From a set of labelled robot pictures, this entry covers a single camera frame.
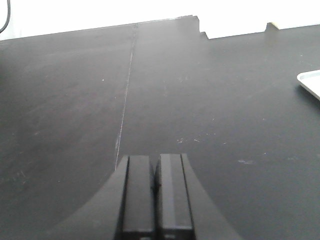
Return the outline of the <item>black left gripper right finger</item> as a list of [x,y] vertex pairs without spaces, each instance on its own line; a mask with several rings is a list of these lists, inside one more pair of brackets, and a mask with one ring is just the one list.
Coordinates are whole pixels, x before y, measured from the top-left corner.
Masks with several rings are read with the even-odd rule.
[[209,197],[186,154],[161,154],[156,167],[158,240],[240,240]]

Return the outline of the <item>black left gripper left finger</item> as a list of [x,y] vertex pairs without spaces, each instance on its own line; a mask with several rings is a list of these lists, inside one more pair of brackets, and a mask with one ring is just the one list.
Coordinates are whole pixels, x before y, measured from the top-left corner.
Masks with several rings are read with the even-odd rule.
[[154,174],[149,157],[124,156],[101,189],[50,230],[48,238],[155,239]]

